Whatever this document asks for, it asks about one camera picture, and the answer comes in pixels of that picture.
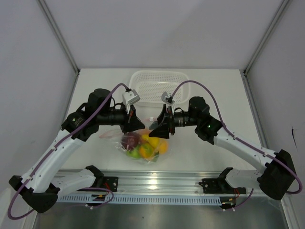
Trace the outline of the dark red apple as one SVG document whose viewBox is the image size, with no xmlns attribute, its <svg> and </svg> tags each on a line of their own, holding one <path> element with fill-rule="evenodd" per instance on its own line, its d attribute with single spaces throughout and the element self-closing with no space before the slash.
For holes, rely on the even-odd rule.
<svg viewBox="0 0 305 229">
<path fill-rule="evenodd" d="M 122 136 L 121 145 L 125 150 L 133 150 L 140 143 L 141 135 L 136 132 L 129 132 Z"/>
</svg>

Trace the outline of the yellow lemon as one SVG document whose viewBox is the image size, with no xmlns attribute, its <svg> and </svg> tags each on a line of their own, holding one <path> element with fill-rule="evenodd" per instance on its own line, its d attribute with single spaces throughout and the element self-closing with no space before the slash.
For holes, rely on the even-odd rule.
<svg viewBox="0 0 305 229">
<path fill-rule="evenodd" d="M 149 137 L 148 135 L 142 135 L 142 140 L 149 143 L 154 148 L 157 148 L 160 144 L 160 139 L 157 137 Z"/>
</svg>

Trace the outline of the clear zip top bag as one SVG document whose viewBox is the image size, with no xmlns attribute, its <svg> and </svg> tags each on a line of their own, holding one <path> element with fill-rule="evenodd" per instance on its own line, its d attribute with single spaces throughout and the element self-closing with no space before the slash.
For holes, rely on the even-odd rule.
<svg viewBox="0 0 305 229">
<path fill-rule="evenodd" d="M 149 135 L 149 133 L 150 133 L 149 126 L 154 121 L 157 121 L 157 119 L 155 117 L 150 117 L 150 118 L 144 119 L 142 122 L 145 124 L 145 128 L 141 129 L 141 130 L 133 131 L 133 132 L 136 132 L 136 133 L 141 135 L 140 143 L 137 146 L 138 148 L 140 148 L 141 144 L 147 143 L 147 142 L 142 140 L 142 135 Z M 122 138 L 123 135 L 124 135 L 124 133 L 122 133 L 120 129 L 113 129 L 113 130 L 109 130 L 107 132 L 104 132 L 103 134 L 101 134 L 99 136 L 99 138 L 108 140 L 113 146 L 115 146 L 115 148 L 117 150 L 119 150 L 124 155 L 126 155 L 127 150 L 125 150 L 121 145 L 121 138 Z M 132 159 L 132 160 L 139 161 L 143 164 L 144 163 L 145 164 L 156 163 L 157 161 L 166 158 L 171 152 L 170 143 L 167 139 L 165 139 L 165 140 L 168 142 L 168 151 L 164 154 L 159 154 L 159 152 L 157 151 L 157 148 L 154 148 L 154 156 L 152 158 L 149 158 L 149 159 L 144 159 L 142 157 L 141 157 L 141 159 L 134 159 L 134 158 L 128 157 L 127 155 L 126 156 L 128 158 Z"/>
</svg>

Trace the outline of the orange yellow fruit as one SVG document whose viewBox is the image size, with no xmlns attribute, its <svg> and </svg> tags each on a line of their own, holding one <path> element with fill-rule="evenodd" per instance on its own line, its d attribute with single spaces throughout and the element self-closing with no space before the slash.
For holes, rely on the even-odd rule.
<svg viewBox="0 0 305 229">
<path fill-rule="evenodd" d="M 168 151 L 168 142 L 165 139 L 161 139 L 157 147 L 159 154 L 164 154 Z"/>
</svg>

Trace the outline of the yellow mango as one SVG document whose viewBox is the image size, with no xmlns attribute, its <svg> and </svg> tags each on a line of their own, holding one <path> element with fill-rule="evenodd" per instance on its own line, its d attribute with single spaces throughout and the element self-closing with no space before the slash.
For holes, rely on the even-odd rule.
<svg viewBox="0 0 305 229">
<path fill-rule="evenodd" d="M 149 159 L 154 156 L 154 148 L 149 143 L 140 145 L 139 152 L 142 158 Z"/>
</svg>

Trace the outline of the green apple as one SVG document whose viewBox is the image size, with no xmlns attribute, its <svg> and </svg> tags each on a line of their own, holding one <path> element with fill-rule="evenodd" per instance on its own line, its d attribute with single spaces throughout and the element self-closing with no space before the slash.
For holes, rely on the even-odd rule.
<svg viewBox="0 0 305 229">
<path fill-rule="evenodd" d="M 141 154 L 138 147 L 134 148 L 133 150 L 127 150 L 126 155 L 134 159 L 141 159 Z"/>
</svg>

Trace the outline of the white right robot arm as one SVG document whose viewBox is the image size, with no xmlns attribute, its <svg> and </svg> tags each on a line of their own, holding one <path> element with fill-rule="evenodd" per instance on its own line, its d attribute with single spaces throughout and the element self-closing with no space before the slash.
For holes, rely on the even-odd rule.
<svg viewBox="0 0 305 229">
<path fill-rule="evenodd" d="M 259 188 L 268 197 L 281 200 L 296 180 L 292 157 L 287 151 L 275 152 L 236 136 L 210 115 L 210 107 L 203 97 L 192 97 L 188 111 L 175 112 L 171 106 L 163 105 L 157 123 L 149 137 L 168 139 L 177 127 L 195 126 L 194 132 L 201 140 L 230 151 L 255 168 L 226 168 L 217 181 L 222 192 L 238 187 Z"/>
</svg>

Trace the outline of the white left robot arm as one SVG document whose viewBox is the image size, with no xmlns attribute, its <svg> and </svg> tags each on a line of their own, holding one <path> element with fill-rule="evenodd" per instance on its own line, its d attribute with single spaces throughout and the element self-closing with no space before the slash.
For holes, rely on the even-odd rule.
<svg viewBox="0 0 305 229">
<path fill-rule="evenodd" d="M 78 173 L 62 178 L 55 175 L 69 157 L 80 148 L 102 125 L 118 125 L 125 134 L 144 129 L 136 116 L 134 104 L 140 100 L 133 89 L 126 88 L 120 108 L 111 106 L 114 91 L 95 89 L 88 101 L 68 115 L 56 138 L 38 162 L 22 176 L 12 176 L 9 184 L 16 191 L 13 199 L 21 196 L 33 211 L 48 211 L 58 198 L 78 190 L 111 193 L 104 174 L 95 166 L 87 166 Z"/>
</svg>

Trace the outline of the white plastic basket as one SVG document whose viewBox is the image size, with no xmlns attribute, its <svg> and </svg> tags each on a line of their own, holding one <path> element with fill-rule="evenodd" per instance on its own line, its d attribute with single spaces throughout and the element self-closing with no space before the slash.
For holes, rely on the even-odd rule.
<svg viewBox="0 0 305 229">
<path fill-rule="evenodd" d="M 136 105 L 162 107 L 162 94 L 174 92 L 180 83 L 187 80 L 189 77 L 181 72 L 141 70 L 131 76 L 129 87 L 136 90 L 140 96 Z"/>
</svg>

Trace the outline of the aluminium mounting rail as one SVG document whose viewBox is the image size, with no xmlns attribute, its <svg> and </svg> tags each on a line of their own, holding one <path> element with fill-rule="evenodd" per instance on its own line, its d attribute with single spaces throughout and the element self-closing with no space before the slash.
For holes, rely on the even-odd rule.
<svg viewBox="0 0 305 229">
<path fill-rule="evenodd" d="M 199 182 L 217 178 L 216 172 L 104 170 L 106 177 L 117 177 L 117 194 L 135 195 L 203 195 Z"/>
</svg>

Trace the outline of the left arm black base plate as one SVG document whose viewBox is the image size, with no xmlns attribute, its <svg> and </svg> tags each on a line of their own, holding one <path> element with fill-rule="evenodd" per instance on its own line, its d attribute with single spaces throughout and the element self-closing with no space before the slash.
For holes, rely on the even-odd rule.
<svg viewBox="0 0 305 229">
<path fill-rule="evenodd" d="M 106 188 L 112 192 L 117 192 L 118 182 L 118 177 L 100 177 L 96 179 L 93 187 Z"/>
</svg>

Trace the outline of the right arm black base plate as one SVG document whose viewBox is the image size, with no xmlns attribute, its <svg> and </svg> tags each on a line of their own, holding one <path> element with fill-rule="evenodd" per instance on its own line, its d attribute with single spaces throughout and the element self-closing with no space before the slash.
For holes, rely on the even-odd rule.
<svg viewBox="0 0 305 229">
<path fill-rule="evenodd" d="M 233 188 L 224 179 L 203 178 L 198 185 L 205 194 L 246 194 L 246 188 Z"/>
</svg>

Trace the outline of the left aluminium frame post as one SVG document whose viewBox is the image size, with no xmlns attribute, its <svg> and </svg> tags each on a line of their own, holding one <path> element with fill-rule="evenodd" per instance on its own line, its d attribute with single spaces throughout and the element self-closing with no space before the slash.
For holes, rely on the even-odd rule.
<svg viewBox="0 0 305 229">
<path fill-rule="evenodd" d="M 70 51 L 70 48 L 68 44 L 66 43 L 66 40 L 45 0 L 37 0 L 36 1 L 42 14 L 44 15 L 47 23 L 49 24 L 49 27 L 51 28 L 55 38 L 57 39 L 58 44 L 60 45 L 64 55 L 66 56 L 70 66 L 72 67 L 73 71 L 78 75 L 80 72 L 80 69 Z"/>
</svg>

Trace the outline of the aluminium frame post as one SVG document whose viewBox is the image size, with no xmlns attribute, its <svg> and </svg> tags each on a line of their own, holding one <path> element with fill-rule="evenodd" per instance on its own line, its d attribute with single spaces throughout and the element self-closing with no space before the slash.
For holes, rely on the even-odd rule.
<svg viewBox="0 0 305 229">
<path fill-rule="evenodd" d="M 37 0 L 36 1 L 42 14 L 44 15 L 47 23 L 49 24 L 49 27 L 51 28 L 55 38 L 57 39 L 58 44 L 60 45 L 64 55 L 66 56 L 70 66 L 72 67 L 73 71 L 78 75 L 80 72 L 80 69 L 70 51 L 70 48 L 68 44 L 66 43 L 66 40 L 45 0 Z"/>
<path fill-rule="evenodd" d="M 276 27 L 280 23 L 282 17 L 284 16 L 285 12 L 289 8 L 290 4 L 292 3 L 292 0 L 282 0 L 280 2 L 279 7 L 277 8 L 274 16 L 272 17 L 271 21 L 269 22 L 265 32 L 263 33 L 263 36 L 261 37 L 257 47 L 255 48 L 255 51 L 253 52 L 250 60 L 248 61 L 243 73 L 244 76 L 247 77 L 250 70 L 254 66 L 255 62 L 259 58 L 260 54 L 264 50 L 265 46 L 267 45 L 268 41 L 272 37 Z"/>
</svg>

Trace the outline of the right aluminium frame post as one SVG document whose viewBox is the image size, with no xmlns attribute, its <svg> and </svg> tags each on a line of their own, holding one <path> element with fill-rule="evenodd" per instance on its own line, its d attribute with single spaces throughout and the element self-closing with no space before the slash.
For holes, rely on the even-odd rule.
<svg viewBox="0 0 305 229">
<path fill-rule="evenodd" d="M 271 21 L 269 22 L 265 32 L 263 33 L 263 36 L 261 37 L 257 47 L 255 48 L 255 51 L 253 52 L 250 60 L 248 61 L 243 73 L 244 76 L 247 77 L 250 70 L 254 66 L 255 62 L 259 58 L 260 54 L 264 50 L 265 46 L 267 45 L 268 41 L 272 37 L 276 27 L 280 23 L 282 17 L 284 16 L 285 12 L 289 8 L 290 4 L 292 3 L 292 0 L 282 0 L 280 2 L 279 7 L 277 8 L 274 16 L 272 17 Z"/>
</svg>

